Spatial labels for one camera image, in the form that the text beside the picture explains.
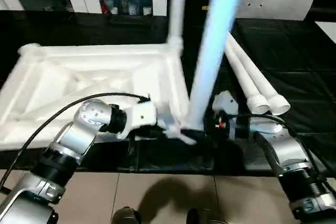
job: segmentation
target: floor tile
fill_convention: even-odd
[[[109,224],[119,174],[75,173],[55,207],[58,224]]]
[[[6,170],[0,170],[0,179],[5,174],[5,172]],[[9,175],[9,177],[7,178],[5,186],[8,187],[9,189],[12,189],[20,180],[22,174],[23,174],[22,170],[13,170]],[[5,195],[0,194],[0,202],[2,202],[5,197],[6,197]]]
[[[296,224],[276,178],[216,176],[218,204],[229,223]]]
[[[217,211],[214,179],[202,175],[120,174],[113,211],[139,211],[143,223],[185,223],[191,208]]]

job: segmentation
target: white pvc pipe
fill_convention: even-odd
[[[244,92],[244,95],[247,99],[247,106],[251,113],[264,114],[265,112],[269,111],[266,98],[259,93],[251,77],[246,72],[244,66],[239,61],[230,45],[226,45],[225,55]]]
[[[168,42],[173,46],[182,46],[184,2],[185,0],[170,0]]]
[[[221,65],[238,0],[210,0],[184,127],[203,130],[203,116]]]
[[[230,33],[228,33],[227,44],[232,47],[259,92],[267,99],[272,114],[281,115],[287,112],[290,109],[288,101],[278,94]]]

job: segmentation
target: black table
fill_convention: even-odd
[[[42,46],[163,43],[166,17],[111,17],[99,14],[0,12],[3,83],[18,59],[17,49],[27,43]],[[181,57],[191,91],[202,26],[184,28]],[[336,169],[335,44],[312,22],[236,20],[233,34],[274,87],[291,103],[283,118],[300,133],[319,158]],[[237,80],[223,60],[213,95],[229,90],[246,111]],[[17,169],[30,169],[43,149],[30,149]],[[0,153],[7,168],[15,151]],[[95,144],[79,170],[133,173],[271,175],[261,149],[244,139],[229,142],[217,137],[187,146],[180,140]]]

